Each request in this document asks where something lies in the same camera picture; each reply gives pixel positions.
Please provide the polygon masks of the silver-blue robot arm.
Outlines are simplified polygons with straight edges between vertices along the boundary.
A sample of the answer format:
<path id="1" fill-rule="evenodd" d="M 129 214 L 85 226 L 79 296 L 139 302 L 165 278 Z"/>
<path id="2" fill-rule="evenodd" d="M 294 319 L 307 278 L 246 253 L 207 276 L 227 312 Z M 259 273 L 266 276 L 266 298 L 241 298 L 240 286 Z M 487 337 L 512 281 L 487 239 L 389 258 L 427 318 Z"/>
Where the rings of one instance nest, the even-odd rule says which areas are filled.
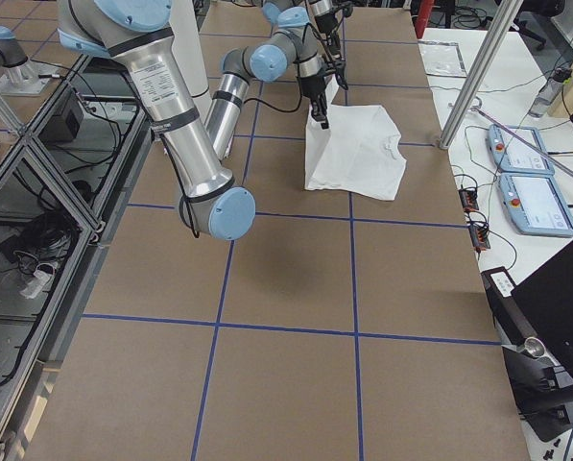
<path id="1" fill-rule="evenodd" d="M 223 78 L 202 118 L 173 54 L 172 6 L 170 1 L 60 1 L 60 42 L 127 69 L 176 171 L 181 220 L 195 234 L 236 240 L 252 225 L 255 200 L 236 185 L 222 160 L 251 80 L 273 82 L 294 65 L 311 116 L 326 129 L 326 65 L 306 9 L 279 9 L 268 40 L 225 55 Z"/>
<path id="2" fill-rule="evenodd" d="M 234 64 L 225 63 L 223 72 L 246 82 L 256 79 L 269 83 L 293 65 L 302 94 L 323 99 L 331 79 L 347 86 L 339 10 L 330 1 L 265 2 L 262 12 L 275 27 L 274 33 L 258 45 L 236 50 Z"/>

